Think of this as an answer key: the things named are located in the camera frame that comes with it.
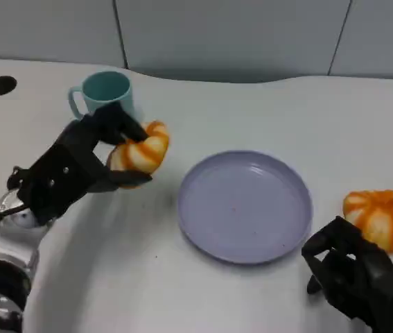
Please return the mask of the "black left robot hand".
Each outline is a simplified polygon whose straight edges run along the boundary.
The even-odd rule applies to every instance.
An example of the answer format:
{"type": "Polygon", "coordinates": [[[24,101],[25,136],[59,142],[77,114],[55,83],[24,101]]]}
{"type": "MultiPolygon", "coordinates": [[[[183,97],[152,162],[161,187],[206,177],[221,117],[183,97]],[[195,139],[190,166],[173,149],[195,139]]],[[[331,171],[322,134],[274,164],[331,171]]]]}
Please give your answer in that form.
{"type": "Polygon", "coordinates": [[[151,181],[142,171],[113,171],[94,154],[99,142],[138,143],[148,135],[121,105],[113,102],[74,120],[53,145],[29,168],[16,166],[7,188],[35,215],[39,225],[60,218],[88,193],[136,187],[151,181]]]}

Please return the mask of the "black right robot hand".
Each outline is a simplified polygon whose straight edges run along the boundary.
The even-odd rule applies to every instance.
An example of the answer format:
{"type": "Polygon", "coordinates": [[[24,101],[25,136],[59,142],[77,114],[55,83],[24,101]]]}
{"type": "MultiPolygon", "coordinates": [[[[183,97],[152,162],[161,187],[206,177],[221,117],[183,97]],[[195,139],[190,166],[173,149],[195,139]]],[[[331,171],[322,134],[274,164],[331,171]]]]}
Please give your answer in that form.
{"type": "Polygon", "coordinates": [[[306,290],[373,332],[393,332],[393,263],[356,226],[337,216],[302,247],[312,276],[306,290]]]}

